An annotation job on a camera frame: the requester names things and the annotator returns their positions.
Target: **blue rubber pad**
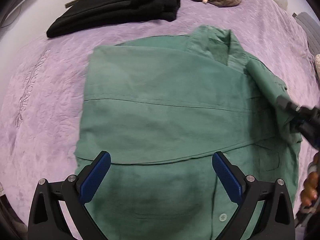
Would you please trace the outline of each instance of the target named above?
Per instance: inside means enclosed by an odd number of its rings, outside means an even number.
[[[239,205],[242,202],[242,187],[217,153],[212,156],[212,167],[230,200]]]
[[[79,200],[82,205],[92,200],[110,166],[111,156],[106,152],[81,184]]]

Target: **human hand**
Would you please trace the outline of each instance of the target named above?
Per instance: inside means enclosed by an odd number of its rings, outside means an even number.
[[[313,164],[317,164],[319,161],[319,153],[317,153],[313,158]],[[301,202],[304,206],[310,206],[312,201],[318,198],[317,187],[319,183],[319,175],[318,172],[311,172],[307,179],[304,181],[303,186],[304,190],[302,190],[300,194]]]

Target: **white button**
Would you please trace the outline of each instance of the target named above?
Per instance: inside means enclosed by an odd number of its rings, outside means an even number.
[[[227,214],[221,214],[221,215],[219,216],[219,220],[220,220],[221,222],[226,221],[226,220],[227,220]]]

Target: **green jacket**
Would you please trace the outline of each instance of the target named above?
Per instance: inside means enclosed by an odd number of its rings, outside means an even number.
[[[215,239],[237,205],[211,165],[222,151],[244,174],[285,180],[293,201],[301,137],[275,107],[284,82],[230,30],[95,48],[84,89],[79,172],[101,150],[112,165],[86,207],[121,240]],[[257,221],[257,207],[244,238]]]

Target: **purple blanket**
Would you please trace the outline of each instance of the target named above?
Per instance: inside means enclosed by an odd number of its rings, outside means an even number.
[[[28,224],[38,180],[60,181],[75,171],[73,152],[79,134],[85,66],[92,49],[148,36],[191,33],[203,24],[231,29],[245,50],[285,81],[294,101],[312,107],[319,103],[306,34],[272,0],[243,0],[232,8],[181,0],[178,18],[170,23],[129,23],[52,40],[40,37],[20,51],[0,114],[0,181],[24,223]],[[314,152],[303,141],[298,193]],[[297,194],[295,212],[299,205]]]

